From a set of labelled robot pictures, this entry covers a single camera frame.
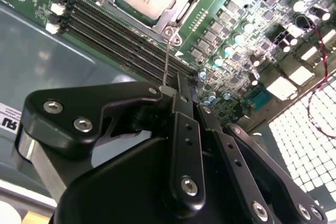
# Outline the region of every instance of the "black metal bracket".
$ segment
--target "black metal bracket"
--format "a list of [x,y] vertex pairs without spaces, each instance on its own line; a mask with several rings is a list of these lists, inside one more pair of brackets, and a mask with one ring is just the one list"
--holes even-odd
[[[141,130],[152,138],[92,168],[95,146]],[[170,87],[129,82],[32,93],[13,157],[18,167],[33,164],[59,201],[55,224],[92,223],[91,211],[100,222],[113,215],[119,223],[217,224],[227,223],[226,215],[229,223],[327,223],[243,129],[231,124],[223,133],[179,74]],[[120,206],[130,207],[129,216]]]
[[195,215],[205,204],[200,127],[193,119],[190,88],[184,77],[177,75],[178,88],[173,96],[168,123],[171,144],[167,170],[168,190],[165,203],[180,217]]
[[229,124],[225,132],[234,138],[253,177],[261,182],[259,187],[267,194],[268,205],[282,223],[328,223],[315,201],[241,127]]
[[204,147],[222,162],[233,182],[241,213],[246,220],[252,219],[253,223],[280,223],[268,208],[234,139],[222,132],[214,113],[208,107],[199,105],[197,110],[207,139]]

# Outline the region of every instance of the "silver metal rod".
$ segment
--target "silver metal rod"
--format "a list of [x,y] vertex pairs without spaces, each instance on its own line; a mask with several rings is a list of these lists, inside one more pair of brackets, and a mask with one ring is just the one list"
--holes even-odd
[[167,85],[167,76],[168,76],[168,65],[169,65],[169,52],[170,52],[170,40],[167,42],[167,51],[166,51],[166,62],[164,66],[163,73],[163,85]]

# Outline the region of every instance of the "grid of light panel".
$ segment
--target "grid of light panel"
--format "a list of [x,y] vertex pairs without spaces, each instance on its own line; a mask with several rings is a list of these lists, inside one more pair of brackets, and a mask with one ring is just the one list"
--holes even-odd
[[[336,74],[318,91],[311,114],[329,135],[336,135]],[[336,201],[336,140],[329,140],[309,122],[307,94],[269,126],[294,182],[305,191],[325,185]]]

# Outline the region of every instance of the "sticker label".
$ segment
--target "sticker label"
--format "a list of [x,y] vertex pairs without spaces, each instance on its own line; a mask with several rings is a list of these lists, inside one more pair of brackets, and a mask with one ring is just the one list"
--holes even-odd
[[21,112],[0,103],[0,128],[17,133]]

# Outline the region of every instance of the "thin wire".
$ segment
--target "thin wire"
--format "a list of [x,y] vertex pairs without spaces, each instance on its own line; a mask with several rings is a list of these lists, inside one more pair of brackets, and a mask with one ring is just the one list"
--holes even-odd
[[316,94],[317,91],[320,91],[323,89],[323,86],[325,83],[328,83],[328,77],[329,77],[329,72],[328,72],[328,62],[327,62],[327,58],[328,58],[328,55],[327,55],[327,52],[325,50],[325,45],[324,45],[324,42],[323,42],[323,37],[321,35],[321,32],[318,30],[317,26],[314,25],[311,27],[314,32],[319,36],[320,38],[320,50],[322,52],[322,55],[323,55],[323,66],[324,66],[324,78],[323,80],[321,81],[321,83],[312,91],[311,93],[311,96],[309,97],[308,99],[308,106],[307,106],[307,112],[308,112],[308,119],[309,121],[314,125],[314,127],[320,132],[322,133],[323,135],[325,135],[326,137],[330,138],[330,139],[336,139],[336,136],[332,136],[332,135],[329,135],[327,134],[323,129],[322,127],[318,124],[318,122],[314,119],[314,117],[312,116],[311,114],[311,110],[310,110],[310,106],[311,106],[311,102],[312,102],[312,98],[314,97],[314,95]]
[[166,50],[166,62],[164,65],[164,73],[163,73],[163,85],[167,85],[167,77],[168,77],[168,66],[169,66],[169,54],[170,52],[170,40],[167,42],[167,50]]

